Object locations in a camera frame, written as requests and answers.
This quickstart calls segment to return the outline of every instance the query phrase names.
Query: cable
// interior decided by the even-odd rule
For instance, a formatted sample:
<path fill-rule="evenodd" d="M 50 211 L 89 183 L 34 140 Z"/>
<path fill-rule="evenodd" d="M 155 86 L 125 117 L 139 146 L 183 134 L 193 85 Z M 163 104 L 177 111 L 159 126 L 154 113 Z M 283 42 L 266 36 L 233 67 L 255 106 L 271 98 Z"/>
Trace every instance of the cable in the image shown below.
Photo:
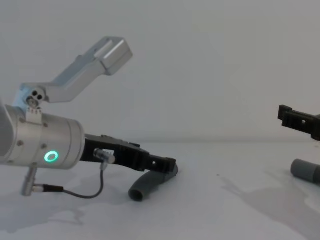
<path fill-rule="evenodd" d="M 74 196 L 74 197 L 80 198 L 80 199 L 94 199 L 94 198 L 98 197 L 102 193 L 102 191 L 104 190 L 104 186 L 105 186 L 104 171 L 101 170 L 100 171 L 100 189 L 95 195 L 84 196 L 84 195 L 80 195 L 80 194 L 77 194 L 77 193 L 74 193 L 74 192 L 68 191 L 68 190 L 63 190 L 63 193 L 69 194 L 71 196 Z"/>

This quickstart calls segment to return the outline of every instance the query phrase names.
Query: gray tube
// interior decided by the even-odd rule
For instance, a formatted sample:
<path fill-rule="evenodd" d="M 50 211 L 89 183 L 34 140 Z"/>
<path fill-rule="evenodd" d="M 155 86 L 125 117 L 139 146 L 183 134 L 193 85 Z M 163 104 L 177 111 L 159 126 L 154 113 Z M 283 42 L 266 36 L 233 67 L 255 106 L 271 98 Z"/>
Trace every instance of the gray tube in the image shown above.
<path fill-rule="evenodd" d="M 303 161 L 296 159 L 291 165 L 291 173 L 293 176 L 303 179 L 305 181 L 316 183 L 315 174 L 316 170 L 319 168 L 319 165 L 316 165 L 311 162 Z"/>
<path fill-rule="evenodd" d="M 159 185 L 164 184 L 178 174 L 178 166 L 175 165 L 173 172 L 163 174 L 155 171 L 149 171 L 140 177 L 130 188 L 129 197 L 136 202 L 142 202 Z"/>

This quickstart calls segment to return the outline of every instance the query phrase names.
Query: white wall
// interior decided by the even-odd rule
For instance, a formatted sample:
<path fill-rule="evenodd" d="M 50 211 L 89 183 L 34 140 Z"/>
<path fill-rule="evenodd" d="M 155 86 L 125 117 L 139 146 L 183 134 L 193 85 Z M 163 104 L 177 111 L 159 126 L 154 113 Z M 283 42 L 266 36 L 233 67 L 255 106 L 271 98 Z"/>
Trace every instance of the white wall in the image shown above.
<path fill-rule="evenodd" d="M 320 112 L 320 2 L 311 0 L 2 0 L 0 95 L 51 81 L 105 35 L 134 58 L 74 102 L 46 108 L 88 133 L 139 140 L 258 140 L 278 106 Z"/>

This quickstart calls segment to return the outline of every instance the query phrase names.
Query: robotic arm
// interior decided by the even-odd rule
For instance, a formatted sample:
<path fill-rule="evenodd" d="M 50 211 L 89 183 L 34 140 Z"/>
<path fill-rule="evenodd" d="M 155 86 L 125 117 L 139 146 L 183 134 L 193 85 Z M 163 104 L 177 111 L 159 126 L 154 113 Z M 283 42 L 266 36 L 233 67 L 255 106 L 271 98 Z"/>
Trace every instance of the robotic arm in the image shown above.
<path fill-rule="evenodd" d="M 154 184 L 150 187 L 145 180 L 139 180 L 129 193 L 133 200 L 142 201 L 151 189 L 178 173 L 175 159 L 153 156 L 138 144 L 85 134 L 78 121 L 45 114 L 41 108 L 43 102 L 72 101 L 99 76 L 114 75 L 132 56 L 124 38 L 104 37 L 52 82 L 23 83 L 13 106 L 0 100 L 0 164 L 29 167 L 23 196 L 64 192 L 87 199 L 97 197 L 103 189 L 103 171 L 108 164 L 115 164 L 141 172 L 150 170 L 147 182 Z M 86 197 L 61 186 L 35 184 L 38 168 L 68 170 L 79 161 L 101 164 L 101 188 L 97 194 Z"/>

